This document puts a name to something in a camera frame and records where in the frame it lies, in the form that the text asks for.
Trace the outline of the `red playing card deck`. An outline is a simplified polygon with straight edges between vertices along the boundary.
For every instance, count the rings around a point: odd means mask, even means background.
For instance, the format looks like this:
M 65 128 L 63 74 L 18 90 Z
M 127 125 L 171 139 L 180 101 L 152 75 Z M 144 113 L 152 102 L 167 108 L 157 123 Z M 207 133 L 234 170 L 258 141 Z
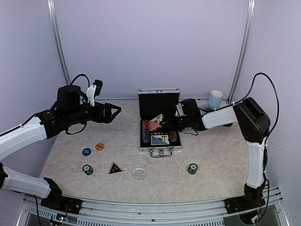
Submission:
M 156 116 L 155 118 L 153 118 L 152 120 L 149 121 L 149 127 L 150 127 L 150 132 L 154 132 L 160 128 L 162 128 L 162 126 L 160 125 L 160 122 L 164 120 L 164 115 L 160 114 L 158 116 Z

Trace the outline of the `blue playing card deck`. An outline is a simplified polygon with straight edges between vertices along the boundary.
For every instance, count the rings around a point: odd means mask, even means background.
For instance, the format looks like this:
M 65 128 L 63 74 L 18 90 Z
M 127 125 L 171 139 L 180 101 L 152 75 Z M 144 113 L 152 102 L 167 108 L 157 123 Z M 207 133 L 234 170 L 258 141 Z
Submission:
M 168 145 L 169 138 L 168 135 L 153 135 L 150 137 L 151 145 Z

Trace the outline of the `aluminium poker case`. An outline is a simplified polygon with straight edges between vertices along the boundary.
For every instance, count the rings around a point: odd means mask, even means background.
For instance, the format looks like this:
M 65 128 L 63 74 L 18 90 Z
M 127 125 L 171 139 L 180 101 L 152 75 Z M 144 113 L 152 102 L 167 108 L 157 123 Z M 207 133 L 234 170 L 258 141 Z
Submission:
M 140 152 L 152 158 L 169 158 L 182 150 L 179 132 L 168 124 L 175 115 L 179 88 L 138 89 Z

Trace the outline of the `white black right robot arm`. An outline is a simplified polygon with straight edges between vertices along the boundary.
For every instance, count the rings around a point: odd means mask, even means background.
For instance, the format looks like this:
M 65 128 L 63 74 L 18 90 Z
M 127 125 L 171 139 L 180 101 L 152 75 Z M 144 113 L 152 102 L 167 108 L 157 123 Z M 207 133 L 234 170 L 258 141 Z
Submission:
M 160 123 L 169 129 L 183 131 L 191 128 L 205 131 L 238 123 L 248 147 L 248 176 L 244 195 L 225 200 L 227 213 L 236 213 L 265 205 L 263 190 L 267 178 L 267 141 L 270 119 L 256 101 L 248 97 L 239 103 L 201 114 L 195 99 L 186 99 L 174 105 L 171 113 Z

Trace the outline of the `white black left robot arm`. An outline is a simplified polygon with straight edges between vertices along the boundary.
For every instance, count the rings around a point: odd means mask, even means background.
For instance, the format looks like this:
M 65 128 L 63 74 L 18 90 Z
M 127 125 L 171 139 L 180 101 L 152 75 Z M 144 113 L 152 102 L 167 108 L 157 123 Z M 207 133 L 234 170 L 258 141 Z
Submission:
M 102 86 L 93 84 L 82 92 L 76 85 L 60 87 L 54 105 L 40 113 L 35 113 L 26 122 L 3 132 L 0 135 L 0 158 L 3 160 L 11 154 L 33 143 L 51 139 L 62 131 L 77 124 L 87 122 L 111 123 L 121 112 L 119 106 L 95 101 Z M 62 195 L 62 190 L 50 178 L 35 178 L 0 166 L 0 188 L 14 192 L 34 195 L 41 198 L 41 205 L 65 213 L 78 214 L 82 201 Z

